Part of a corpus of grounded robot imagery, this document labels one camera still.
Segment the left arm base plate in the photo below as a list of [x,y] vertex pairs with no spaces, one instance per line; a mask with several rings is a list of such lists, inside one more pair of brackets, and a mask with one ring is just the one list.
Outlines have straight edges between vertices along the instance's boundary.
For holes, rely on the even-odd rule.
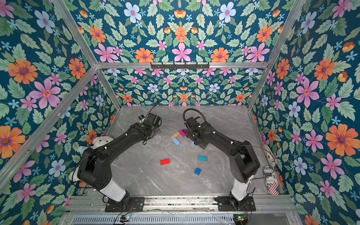
[[142,212],[144,197],[125,197],[120,202],[109,199],[105,212]]

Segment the wooden block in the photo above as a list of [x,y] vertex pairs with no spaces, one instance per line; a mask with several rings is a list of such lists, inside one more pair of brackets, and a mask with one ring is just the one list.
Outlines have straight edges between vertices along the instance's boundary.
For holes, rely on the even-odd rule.
[[180,133],[179,133],[179,132],[176,132],[174,135],[171,136],[171,139],[175,139],[175,138],[177,138],[179,135],[180,135]]

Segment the magenta rectangular block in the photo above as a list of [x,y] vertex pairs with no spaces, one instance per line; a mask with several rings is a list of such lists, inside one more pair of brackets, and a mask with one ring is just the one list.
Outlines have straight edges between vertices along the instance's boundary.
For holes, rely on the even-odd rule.
[[182,137],[186,137],[186,133],[183,130],[179,130],[178,133],[182,136]]

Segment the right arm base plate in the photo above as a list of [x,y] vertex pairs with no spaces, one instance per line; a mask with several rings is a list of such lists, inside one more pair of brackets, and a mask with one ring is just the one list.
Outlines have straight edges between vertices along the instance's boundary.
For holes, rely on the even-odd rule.
[[233,197],[218,196],[214,198],[220,212],[255,212],[256,206],[253,197],[248,196],[241,201]]

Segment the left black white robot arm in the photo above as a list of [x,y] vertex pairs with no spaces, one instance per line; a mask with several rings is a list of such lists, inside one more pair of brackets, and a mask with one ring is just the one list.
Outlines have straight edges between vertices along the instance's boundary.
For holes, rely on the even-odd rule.
[[160,132],[161,124],[161,117],[148,113],[114,140],[95,149],[86,149],[77,167],[77,178],[109,199],[121,202],[128,192],[113,178],[111,164],[133,145],[146,144]]

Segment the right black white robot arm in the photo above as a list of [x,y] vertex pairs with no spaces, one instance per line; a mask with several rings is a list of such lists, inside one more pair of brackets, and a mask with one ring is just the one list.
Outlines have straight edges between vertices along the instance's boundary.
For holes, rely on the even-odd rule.
[[230,198],[238,202],[244,200],[248,195],[250,182],[260,168],[260,162],[251,143],[231,139],[217,131],[207,121],[199,123],[194,117],[184,118],[184,124],[189,130],[186,137],[196,146],[205,149],[211,144],[228,157],[234,177]]

